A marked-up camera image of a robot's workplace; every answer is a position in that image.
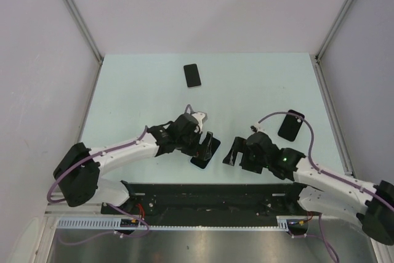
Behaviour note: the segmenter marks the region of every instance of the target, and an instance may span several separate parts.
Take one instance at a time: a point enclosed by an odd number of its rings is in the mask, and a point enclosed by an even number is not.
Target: red wire
[[[145,211],[144,211],[142,205],[139,203],[139,204],[137,204],[137,206],[138,206],[138,208],[140,209],[140,214],[141,214],[141,212],[142,212],[142,217],[145,218]]]
[[[310,218],[308,218],[308,220],[307,220],[307,222],[309,222],[309,221],[311,221],[312,218],[313,218],[313,212],[307,212],[307,213],[308,213],[308,216],[309,216],[309,213],[311,214]]]

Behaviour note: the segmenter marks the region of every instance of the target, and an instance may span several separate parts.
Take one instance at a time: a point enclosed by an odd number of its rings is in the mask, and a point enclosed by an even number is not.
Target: black plastic bracket
[[[58,179],[69,167],[78,161],[88,157],[90,149],[83,143],[73,145],[63,160],[54,171],[55,179]],[[60,183],[59,187],[69,206],[80,206],[94,196],[99,180],[99,163],[94,160],[86,161],[82,166],[71,171]]]
[[[375,186],[376,195],[394,206],[394,186],[386,181]],[[379,243],[394,245],[394,212],[388,209],[377,198],[366,202],[366,214],[357,214],[363,225],[363,232]]]

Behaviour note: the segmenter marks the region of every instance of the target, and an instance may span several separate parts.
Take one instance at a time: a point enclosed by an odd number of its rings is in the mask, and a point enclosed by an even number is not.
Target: phone screen
[[[197,64],[190,64],[183,66],[185,71],[187,87],[197,87],[201,85]]]

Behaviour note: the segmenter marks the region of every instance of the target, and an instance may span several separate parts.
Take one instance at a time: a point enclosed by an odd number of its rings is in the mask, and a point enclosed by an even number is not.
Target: cable
[[[321,237],[319,237],[318,235],[314,235],[314,234],[305,234],[305,235],[293,235],[290,231],[288,232],[288,234],[289,235],[291,235],[291,238],[307,238],[307,237],[310,237],[310,238],[317,238],[317,239],[319,239],[319,240],[321,240],[321,241],[324,241],[323,240],[323,238],[321,238]],[[340,263],[340,261],[339,261],[339,256],[338,256],[338,254],[337,254],[337,252],[334,250],[334,248],[330,245],[330,243],[329,242],[327,242],[327,245],[328,245],[328,248],[329,248],[329,254],[330,254],[330,257],[331,257],[331,252],[333,253],[333,255],[334,255],[334,259],[332,259],[335,263]]]
[[[87,157],[81,159],[81,160],[78,161],[77,163],[75,163],[75,164],[73,164],[72,166],[70,166],[63,174],[61,174],[61,175],[59,176],[59,178],[57,178],[57,179],[55,180],[55,182],[52,184],[52,186],[50,186],[50,189],[48,190],[48,193],[47,193],[47,201],[48,201],[49,203],[61,203],[61,202],[63,202],[63,201],[66,200],[65,198],[62,198],[62,199],[59,199],[59,200],[53,200],[53,199],[52,199],[52,194],[53,194],[53,192],[54,192],[56,186],[57,186],[57,185],[58,185],[58,184],[59,184],[59,183],[60,183],[70,172],[74,171],[78,166],[83,165],[83,164],[84,164],[86,161],[88,161],[88,160],[91,160],[91,159],[93,159],[93,158],[95,158],[95,157],[98,157],[98,156],[102,155],[103,152],[109,153],[109,152],[117,151],[117,150],[119,150],[119,149],[123,149],[123,148],[130,147],[130,146],[135,145],[135,143],[137,143],[137,141],[142,140],[142,138],[143,138],[143,137],[145,136],[145,134],[147,133],[147,130],[148,130],[148,127],[145,126],[145,129],[143,130],[142,134],[141,134],[136,140],[133,140],[133,141],[131,141],[131,142],[129,142],[129,143],[126,143],[126,144],[122,144],[122,145],[119,145],[119,146],[115,146],[115,147],[112,147],[112,148],[108,148],[108,149],[104,149],[104,150],[102,150],[102,151],[96,152],[96,153],[94,153],[94,154],[92,154],[92,155],[89,155],[89,156],[87,156]]]
[[[296,224],[302,225],[302,224],[304,224],[304,223],[308,223],[308,222],[311,221],[312,218],[313,218],[313,212],[307,212],[307,214],[308,214],[307,220],[300,220],[300,221],[295,221],[295,222],[289,222],[289,224],[290,224],[290,225],[296,225]]]
[[[91,241],[91,240],[94,240],[94,239],[96,239],[96,238],[98,238],[98,237],[102,237],[103,235],[107,235],[107,234],[119,234],[119,237],[120,237],[120,238],[122,238],[122,237],[131,237],[131,238],[134,237],[134,238],[138,238],[138,237],[144,237],[145,235],[147,235],[147,234],[150,232],[150,228],[149,228],[148,223],[146,223],[142,218],[139,218],[139,217],[137,217],[137,216],[131,215],[131,214],[129,214],[128,212],[122,211],[122,210],[119,209],[117,206],[113,206],[112,204],[107,204],[107,205],[110,206],[111,208],[117,210],[117,211],[120,212],[121,214],[124,214],[124,215],[126,215],[126,216],[129,216],[129,217],[131,217],[131,218],[133,218],[133,219],[135,219],[135,220],[141,222],[147,229],[146,229],[144,232],[142,232],[142,233],[140,233],[140,234],[136,234],[136,235],[133,235],[133,234],[124,234],[124,233],[117,232],[116,230],[114,230],[114,231],[112,231],[112,230],[111,230],[111,231],[105,231],[105,232],[100,232],[100,233],[98,233],[98,234],[96,234],[96,235],[94,235],[94,236],[92,236],[92,237],[89,237],[89,238],[87,238],[87,239],[85,239],[85,240],[77,241],[77,242],[74,242],[74,243],[65,242],[65,241],[63,241],[63,240],[60,238],[60,235],[58,235],[58,236],[57,236],[58,241],[59,241],[61,244],[65,245],[65,246],[79,246],[79,245],[83,245],[84,243],[87,243],[87,242],[89,242],[89,241]]]
[[[360,185],[358,185],[358,184],[354,184],[353,182],[350,182],[349,180],[346,180],[346,179],[341,178],[341,177],[339,177],[339,176],[337,176],[337,175],[331,174],[330,172],[326,172],[324,169],[320,169],[320,168],[318,167],[318,165],[317,165],[317,164],[313,161],[313,159],[312,159],[312,148],[313,148],[313,143],[314,143],[314,141],[315,141],[315,133],[313,132],[312,126],[310,125],[310,123],[309,123],[305,118],[302,118],[301,116],[299,116],[299,115],[297,115],[297,114],[294,114],[294,113],[291,113],[291,112],[279,111],[279,112],[274,112],[274,113],[268,114],[267,116],[265,116],[265,117],[263,117],[262,119],[260,119],[260,120],[258,121],[258,123],[260,124],[261,122],[265,121],[267,118],[269,118],[269,117],[271,117],[271,116],[274,116],[274,115],[282,115],[282,114],[284,114],[284,115],[292,115],[292,116],[295,116],[296,118],[302,120],[302,121],[309,127],[311,139],[310,139],[310,145],[309,145],[309,149],[308,149],[308,160],[309,160],[310,164],[312,165],[312,167],[313,167],[314,169],[316,169],[318,172],[320,172],[320,173],[322,173],[322,174],[324,174],[324,175],[326,175],[326,176],[329,176],[329,177],[331,177],[331,178],[333,178],[333,179],[335,179],[335,180],[338,180],[338,181],[341,181],[341,182],[343,182],[343,183],[345,183],[345,184],[347,184],[347,185],[350,185],[350,186],[352,186],[352,187],[358,189],[360,192],[365,192],[365,193],[367,193],[368,195],[372,196],[373,198],[376,198],[377,200],[379,200],[382,204],[384,204],[384,205],[385,205],[386,207],[388,207],[392,212],[394,212],[394,207],[393,207],[392,205],[390,205],[390,203],[388,203],[387,201],[385,201],[383,198],[381,198],[379,195],[377,195],[377,194],[371,192],[371,191],[368,190],[368,189],[363,188],[362,186],[360,186]]]
[[[319,237],[318,235],[314,235],[314,234],[307,234],[307,233],[301,234],[301,235],[294,235],[293,233],[291,233],[290,229],[288,231],[288,234],[291,236],[291,238],[307,238],[307,237],[310,237],[310,238],[317,238],[317,239],[323,241],[324,245],[327,248],[327,252],[330,255],[331,259],[335,263],[339,263],[339,256],[338,256],[337,252],[335,251],[334,247],[326,240],[326,238],[325,238],[325,236],[323,234],[322,228],[320,228],[320,231],[321,231],[322,237]]]
[[[130,147],[130,146],[135,145],[135,144],[137,143],[137,141],[142,140],[142,138],[143,138],[143,137],[145,136],[145,134],[147,133],[147,130],[148,130],[148,127],[145,126],[145,129],[143,130],[142,134],[141,134],[139,137],[137,137],[137,139],[135,139],[135,140],[133,140],[133,141],[131,141],[131,142],[129,142],[129,143],[126,143],[126,144],[118,145],[118,146],[115,146],[115,147],[112,147],[112,148],[108,148],[108,149],[104,149],[104,150],[102,150],[102,151],[96,152],[96,153],[94,153],[94,154],[92,154],[92,155],[89,155],[89,156],[87,156],[87,157],[81,159],[81,160],[78,161],[77,163],[75,163],[75,164],[73,164],[72,166],[70,166],[63,174],[61,174],[61,175],[59,176],[59,178],[57,178],[57,179],[55,180],[55,182],[52,184],[52,186],[51,186],[50,189],[48,190],[48,193],[47,193],[47,201],[48,201],[49,203],[61,203],[61,202],[63,202],[63,201],[66,200],[65,198],[61,198],[61,199],[59,199],[59,200],[53,200],[53,199],[52,199],[52,194],[53,194],[53,192],[54,192],[56,186],[57,186],[57,185],[58,185],[58,184],[59,184],[59,183],[60,183],[70,172],[72,172],[74,169],[76,169],[76,168],[79,167],[79,166],[82,166],[86,161],[89,161],[89,160],[91,160],[91,159],[93,159],[93,158],[95,158],[95,157],[97,157],[97,156],[102,155],[103,152],[109,153],[109,152],[117,151],[117,150],[119,150],[119,149],[123,149],[123,148]],[[120,213],[123,214],[123,215],[129,216],[129,217],[131,217],[131,218],[133,218],[133,219],[135,219],[135,220],[141,222],[141,223],[147,228],[143,233],[138,234],[138,235],[127,235],[127,234],[121,233],[121,234],[120,234],[120,238],[122,238],[122,237],[134,237],[134,238],[138,238],[138,237],[143,237],[143,236],[145,236],[146,234],[149,233],[149,231],[150,231],[149,225],[148,225],[148,223],[146,223],[142,218],[139,218],[139,217],[136,217],[136,216],[134,216],[134,215],[131,215],[131,214],[129,214],[129,213],[127,213],[127,212],[125,212],[125,211],[119,209],[118,207],[113,206],[112,204],[108,204],[108,206],[112,207],[113,209],[117,210],[118,212],[120,212]],[[60,236],[58,236],[58,240],[59,240],[59,242],[61,242],[63,245],[67,245],[67,246],[77,246],[77,245],[82,245],[82,244],[84,244],[84,243],[87,243],[88,241],[94,240],[95,238],[100,237],[100,236],[102,236],[102,235],[107,235],[107,234],[110,234],[110,233],[119,234],[119,232],[117,232],[117,231],[114,231],[114,232],[113,232],[113,231],[101,232],[101,233],[96,234],[96,235],[94,235],[94,236],[92,236],[92,237],[90,237],[90,238],[88,238],[88,239],[86,239],[86,240],[78,241],[78,242],[75,242],[75,243],[67,243],[67,242],[63,241],[63,240],[60,238]]]
[[[326,237],[324,236],[324,228],[323,228],[323,223],[321,222],[321,214],[319,214],[319,226],[320,226],[321,238],[323,239],[323,242],[324,242],[324,245],[326,246],[327,252],[329,253],[331,259],[334,262],[338,262],[339,258],[337,257],[335,251],[333,253],[331,252],[331,250],[334,250],[334,249],[330,249],[329,243],[328,243]]]

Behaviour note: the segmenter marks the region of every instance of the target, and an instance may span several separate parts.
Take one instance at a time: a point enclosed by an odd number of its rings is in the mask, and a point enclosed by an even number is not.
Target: metal frame
[[[76,7],[76,4],[74,0],[64,0],[65,5],[67,6],[68,11],[70,12],[71,16],[73,17],[76,26],[80,30],[82,36],[86,40],[87,44],[89,45],[90,50],[94,54],[94,57],[96,58],[97,62],[99,65],[102,65],[103,63],[103,56],[101,55],[96,42],[94,41],[89,29],[87,28],[87,25],[82,18],[81,13],[79,12],[78,8]]]
[[[332,102],[330,93],[328,91],[328,87],[323,75],[323,72],[321,71],[321,58],[323,57],[324,53],[326,52],[326,49],[330,42],[332,41],[336,31],[340,27],[340,24],[343,22],[347,12],[351,8],[353,2],[355,0],[345,0],[344,4],[342,5],[340,12],[338,13],[332,27],[329,30],[329,33],[325,37],[319,51],[312,57],[312,64],[313,64],[313,69],[315,71],[316,79],[318,81],[320,90],[321,90],[321,95],[324,101],[324,105],[326,107],[326,111],[329,117],[329,122],[332,127],[332,131],[334,133],[334,138],[339,150],[339,155],[342,161],[342,164],[345,169],[346,174],[352,174],[353,172],[353,166],[352,162],[350,160],[350,156],[348,153],[348,150],[346,148],[346,144],[344,141],[344,137],[342,134],[342,131],[340,129],[339,125],[339,120],[336,115],[335,109],[334,109],[334,104]],[[94,41],[85,21],[83,20],[80,11],[78,10],[74,0],[64,0],[65,5],[67,6],[72,18],[75,21],[76,26],[80,30],[83,38],[86,40],[88,43],[88,46],[93,53],[96,61],[100,65],[98,68],[97,76],[95,78],[95,84],[92,89],[92,92],[90,94],[90,99],[89,103],[87,105],[87,110],[85,113],[85,117],[83,119],[82,125],[81,125],[81,132],[78,135],[78,140],[81,139],[82,132],[84,130],[84,126],[86,123],[86,118],[89,113],[90,105],[92,103],[92,98],[95,92],[95,88],[97,85],[97,81],[99,79],[99,74],[100,74],[100,69],[101,65],[103,63],[103,55],[100,53],[96,42]],[[44,217],[44,222],[43,222],[43,230],[42,230],[42,236],[40,238],[39,244],[37,251],[35,253],[35,260],[34,263],[45,263],[47,262],[47,258],[49,257],[49,252],[50,252],[50,247],[52,245],[52,240],[54,239],[54,234],[55,234],[55,229],[57,227],[58,221],[59,221],[59,216],[66,216],[67,218],[63,219],[76,219],[72,217],[78,217],[80,219],[81,217],[88,217],[88,219],[104,219],[104,216],[101,215],[101,205],[100,204],[87,204],[84,206],[80,206],[78,208],[69,208],[67,204],[65,203],[60,203],[60,204],[51,204],[47,208],[45,217]],[[115,215],[112,216],[111,219],[119,219],[120,217],[124,217],[122,215]],[[278,223],[283,220],[278,216]],[[373,248],[375,250],[377,260],[378,262],[393,262],[393,258],[390,256],[390,253],[388,251],[388,247],[384,246],[382,244],[376,243],[375,241],[372,241]]]
[[[347,13],[348,13],[348,11],[349,11],[349,9],[352,6],[354,1],[355,0],[345,0],[344,4],[340,8],[339,13],[338,13],[334,23],[332,24],[332,26],[331,26],[330,30],[328,31],[328,34],[326,35],[321,47],[319,48],[319,51],[316,54],[317,61],[320,61],[321,58],[323,57],[324,53],[326,52],[326,49],[327,49],[328,45],[332,41],[336,31],[340,27],[340,24],[343,22],[345,16],[347,15]]]
[[[334,140],[337,144],[340,160],[342,162],[342,166],[344,167],[345,174],[348,176],[355,176],[352,161],[349,156],[349,152],[346,147],[346,143],[344,140],[344,135],[342,134],[342,130],[339,125],[339,120],[337,113],[334,108],[334,104],[332,102],[330,93],[328,91],[327,83],[324,78],[323,72],[321,71],[321,64],[317,61],[316,58],[311,57],[313,69],[315,71],[316,79],[319,84],[321,96],[323,98],[324,106],[326,107],[328,120],[331,125],[332,132],[334,134]]]
[[[48,261],[50,247],[54,240],[58,220],[59,218],[56,217],[44,217],[42,222],[44,229],[39,239],[38,249],[34,254],[34,258],[32,258],[30,262],[46,263]]]

